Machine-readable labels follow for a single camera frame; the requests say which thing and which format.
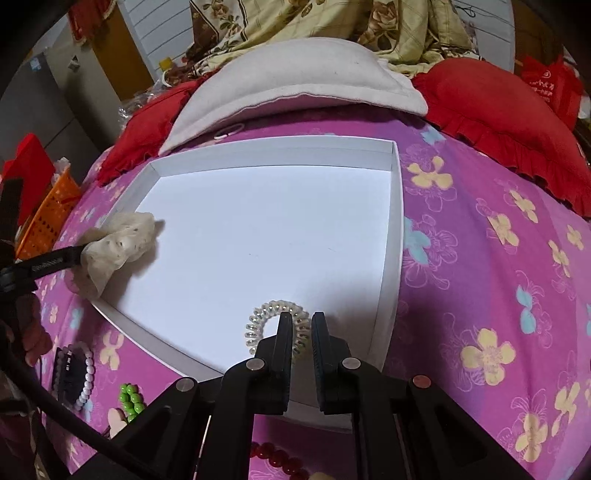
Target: orange plastic basket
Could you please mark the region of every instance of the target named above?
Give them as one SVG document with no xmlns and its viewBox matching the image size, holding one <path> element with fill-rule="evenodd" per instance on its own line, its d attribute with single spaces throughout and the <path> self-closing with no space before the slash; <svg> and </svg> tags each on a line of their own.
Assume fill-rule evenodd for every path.
<svg viewBox="0 0 591 480">
<path fill-rule="evenodd" d="M 50 252 L 70 212 L 81 197 L 80 187 L 68 168 L 37 209 L 17 247 L 17 258 L 26 260 Z"/>
</svg>

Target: red pillow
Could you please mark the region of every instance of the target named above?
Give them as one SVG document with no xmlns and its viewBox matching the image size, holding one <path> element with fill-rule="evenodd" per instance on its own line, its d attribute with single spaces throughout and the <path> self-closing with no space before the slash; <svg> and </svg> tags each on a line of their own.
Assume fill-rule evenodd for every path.
<svg viewBox="0 0 591 480">
<path fill-rule="evenodd" d="M 429 122 L 591 217 L 591 170 L 579 144 L 517 75 L 485 61 L 448 59 L 413 85 L 427 101 Z"/>
</svg>

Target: crumpled white cloth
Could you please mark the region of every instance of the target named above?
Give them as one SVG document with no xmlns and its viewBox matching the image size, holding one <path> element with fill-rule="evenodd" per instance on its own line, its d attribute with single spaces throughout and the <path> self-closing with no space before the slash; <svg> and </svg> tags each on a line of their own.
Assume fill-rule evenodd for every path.
<svg viewBox="0 0 591 480">
<path fill-rule="evenodd" d="M 108 225 L 87 230 L 77 242 L 78 245 L 86 243 L 81 264 L 72 268 L 73 284 L 78 295 L 96 300 L 115 270 L 126 262 L 137 260 L 154 247 L 154 215 L 116 213 Z"/>
</svg>

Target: white tray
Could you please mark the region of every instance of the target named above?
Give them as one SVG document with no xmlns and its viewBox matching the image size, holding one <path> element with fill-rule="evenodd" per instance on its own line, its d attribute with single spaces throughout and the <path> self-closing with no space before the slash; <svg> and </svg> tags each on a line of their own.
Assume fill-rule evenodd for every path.
<svg viewBox="0 0 591 480">
<path fill-rule="evenodd" d="M 160 221 L 157 247 L 117 271 L 94 305 L 160 362 L 218 377 L 250 357 L 254 307 L 288 300 L 324 311 L 352 355 L 383 367 L 402 256 L 393 142 L 278 137 L 181 152 L 150 162 L 109 215 L 135 210 Z M 265 336 L 276 330 L 277 318 Z M 294 365 L 290 398 L 287 417 L 350 428 L 317 411 L 311 351 Z"/>
</svg>

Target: floral quilt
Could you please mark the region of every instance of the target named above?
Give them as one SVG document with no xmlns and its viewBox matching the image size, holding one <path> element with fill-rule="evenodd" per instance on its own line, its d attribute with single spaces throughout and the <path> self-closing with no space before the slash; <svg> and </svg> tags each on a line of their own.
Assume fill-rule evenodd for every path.
<svg viewBox="0 0 591 480">
<path fill-rule="evenodd" d="M 354 135 L 397 143 L 404 186 L 400 300 L 385 373 L 426 374 L 537 480 L 566 480 L 591 446 L 591 231 L 539 187 L 424 121 L 370 106 L 254 119 L 221 140 Z M 188 148 L 216 143 L 211 135 Z M 100 189 L 93 176 L 60 242 L 75 242 L 141 167 Z M 38 292 L 56 345 L 84 340 L 96 387 L 81 412 L 102 431 L 119 385 L 152 401 L 177 375 L 120 335 L 92 306 L 46 277 Z M 43 358 L 50 383 L 51 353 Z M 50 423 L 75 469 L 92 450 Z M 257 418 L 253 439 L 300 458 L 308 473 L 353 479 L 351 436 Z M 251 480 L 285 478 L 251 460 Z"/>
</svg>

